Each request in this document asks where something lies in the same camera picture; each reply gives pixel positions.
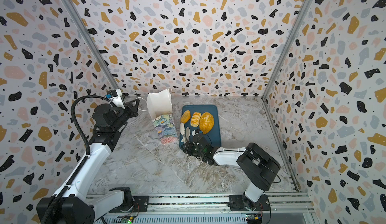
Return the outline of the small oval bread roll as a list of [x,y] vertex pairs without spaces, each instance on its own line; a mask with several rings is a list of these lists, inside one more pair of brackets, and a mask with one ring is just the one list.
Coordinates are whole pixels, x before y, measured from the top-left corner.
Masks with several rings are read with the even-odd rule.
[[187,123],[191,119],[191,112],[189,110],[186,110],[183,115],[181,116],[180,123]]

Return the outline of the floral paper bag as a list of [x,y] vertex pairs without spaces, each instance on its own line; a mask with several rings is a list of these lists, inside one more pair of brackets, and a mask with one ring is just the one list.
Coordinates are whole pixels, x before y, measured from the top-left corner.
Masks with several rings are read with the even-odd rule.
[[173,119],[173,109],[171,101],[171,88],[167,88],[158,93],[149,93],[147,98],[138,97],[146,103],[148,112],[157,136],[163,145],[178,141],[178,133]]

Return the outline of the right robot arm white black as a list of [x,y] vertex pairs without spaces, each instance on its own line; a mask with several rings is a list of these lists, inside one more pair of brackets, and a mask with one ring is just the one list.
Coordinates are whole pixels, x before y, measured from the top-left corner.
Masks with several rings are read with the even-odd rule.
[[259,199],[270,189],[280,170],[279,162],[256,143],[239,149],[213,147],[208,135],[191,131],[180,124],[181,150],[210,166],[236,166],[250,180],[242,195],[231,195],[228,206],[232,211],[255,211],[262,209]]

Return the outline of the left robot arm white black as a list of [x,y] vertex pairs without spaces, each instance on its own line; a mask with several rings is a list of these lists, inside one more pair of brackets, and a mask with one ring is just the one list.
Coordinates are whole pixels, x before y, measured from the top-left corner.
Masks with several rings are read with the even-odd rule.
[[106,98],[92,115],[95,125],[92,136],[86,137],[75,116],[77,104],[86,96],[74,101],[70,113],[73,123],[85,143],[85,154],[71,175],[51,197],[42,198],[36,206],[43,224],[92,224],[104,219],[109,211],[119,208],[131,211],[136,205],[128,187],[114,188],[107,194],[87,201],[92,181],[104,161],[115,149],[128,120],[138,116],[139,100],[123,103],[120,98]]

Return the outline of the striped glazed bread loaf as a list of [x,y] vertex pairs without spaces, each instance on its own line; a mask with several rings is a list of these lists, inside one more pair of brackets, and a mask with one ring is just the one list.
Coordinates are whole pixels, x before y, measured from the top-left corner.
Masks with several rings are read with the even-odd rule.
[[199,124],[200,124],[200,119],[201,119],[201,113],[200,112],[195,112],[193,115],[192,115],[192,118],[191,118],[191,126],[192,127],[198,127]]

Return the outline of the large oval brown bread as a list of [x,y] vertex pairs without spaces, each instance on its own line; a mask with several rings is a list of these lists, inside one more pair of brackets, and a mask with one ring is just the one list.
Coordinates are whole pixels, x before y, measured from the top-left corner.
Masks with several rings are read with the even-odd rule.
[[199,123],[200,131],[202,131],[203,134],[207,134],[212,130],[213,126],[214,126],[214,116],[209,112],[203,113]]

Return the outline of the left corner aluminium post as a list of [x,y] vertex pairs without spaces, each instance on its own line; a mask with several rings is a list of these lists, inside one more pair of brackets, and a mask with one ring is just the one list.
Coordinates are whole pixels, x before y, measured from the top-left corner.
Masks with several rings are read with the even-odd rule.
[[83,24],[81,20],[81,16],[79,15],[78,11],[76,10],[73,2],[71,0],[61,0],[63,5],[65,6],[66,10],[68,11],[69,15],[72,17],[74,24],[78,28],[80,34],[82,35],[84,41],[86,42],[87,46],[89,47],[92,55],[96,58],[98,64],[101,67],[101,70],[105,74],[107,80],[109,81],[110,85],[114,89],[119,89],[119,85],[112,76],[108,66],[105,63],[105,60],[98,50],[97,46],[95,45],[93,39],[91,38],[87,27]]

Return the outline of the corner aluminium post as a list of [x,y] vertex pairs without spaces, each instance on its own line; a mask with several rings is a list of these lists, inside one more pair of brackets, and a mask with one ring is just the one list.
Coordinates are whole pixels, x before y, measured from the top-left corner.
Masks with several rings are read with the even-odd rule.
[[105,63],[105,60],[98,50],[97,46],[95,45],[93,39],[91,38],[87,27],[83,24],[81,20],[81,16],[79,15],[78,11],[76,10],[73,2],[71,0],[61,0],[63,5],[65,6],[66,10],[68,11],[69,15],[72,17],[74,24],[78,28],[80,34],[82,35],[84,41],[86,42],[87,46],[89,47],[92,55],[96,58],[98,64],[101,67],[101,70],[105,74],[107,80],[109,81],[110,85],[114,89],[119,89],[119,85],[112,76],[108,66]]
[[290,34],[289,34],[289,36],[284,44],[282,52],[278,58],[278,62],[276,64],[276,66],[274,67],[274,69],[272,70],[271,77],[268,81],[268,84],[267,84],[266,89],[265,89],[263,96],[262,96],[263,101],[265,101],[269,97],[269,91],[271,90],[272,86],[274,85],[275,78],[278,75],[280,68],[283,66],[284,60],[285,60],[287,54],[289,53],[289,50],[291,48],[293,41],[295,40],[295,38],[297,36],[297,33],[298,33],[302,23],[303,23],[303,20],[305,18],[305,15],[307,14],[309,6],[311,5],[311,2],[312,2],[312,0],[304,0],[303,4],[299,10],[298,16],[294,22],[294,25],[291,28],[291,31],[289,32]]

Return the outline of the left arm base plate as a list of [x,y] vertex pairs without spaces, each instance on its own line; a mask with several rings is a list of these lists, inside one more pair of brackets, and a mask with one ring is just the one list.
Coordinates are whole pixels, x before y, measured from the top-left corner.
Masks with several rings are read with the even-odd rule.
[[119,213],[121,215],[134,215],[138,213],[146,213],[149,205],[149,196],[135,195],[128,203],[112,209],[109,213]]

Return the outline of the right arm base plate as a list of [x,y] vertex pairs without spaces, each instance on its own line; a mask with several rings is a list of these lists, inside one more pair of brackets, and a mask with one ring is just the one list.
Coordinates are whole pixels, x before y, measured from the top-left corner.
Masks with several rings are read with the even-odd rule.
[[260,212],[270,211],[270,203],[268,196],[263,194],[257,202],[252,202],[244,194],[243,195],[230,195],[228,207],[231,211],[249,211],[249,212]]

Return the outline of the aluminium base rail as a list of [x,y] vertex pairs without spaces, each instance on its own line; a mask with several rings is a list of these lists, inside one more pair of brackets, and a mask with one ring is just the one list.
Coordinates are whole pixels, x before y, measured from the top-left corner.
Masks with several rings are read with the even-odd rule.
[[121,215],[107,213],[96,224],[317,224],[311,201],[305,193],[267,192],[271,210],[231,211],[230,195],[135,194],[149,196],[146,213]]

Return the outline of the right corner aluminium post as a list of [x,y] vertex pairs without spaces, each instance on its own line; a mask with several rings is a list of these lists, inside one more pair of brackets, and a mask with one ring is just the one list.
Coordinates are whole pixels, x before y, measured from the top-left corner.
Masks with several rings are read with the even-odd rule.
[[263,96],[262,96],[263,101],[265,101],[269,97],[269,91],[271,90],[272,86],[274,85],[275,78],[278,75],[280,68],[283,66],[284,60],[285,60],[287,54],[289,53],[289,50],[291,48],[293,41],[295,40],[295,38],[297,36],[297,33],[298,33],[302,23],[303,23],[303,20],[305,18],[305,15],[307,14],[309,6],[311,5],[311,2],[312,2],[312,0],[304,0],[303,4],[299,10],[298,16],[294,22],[294,25],[291,28],[291,31],[289,32],[290,34],[289,34],[289,36],[284,44],[282,52],[278,58],[278,62],[276,64],[276,66],[274,67],[274,69],[272,70],[271,77],[268,81],[268,84],[267,84],[266,89],[265,89]]

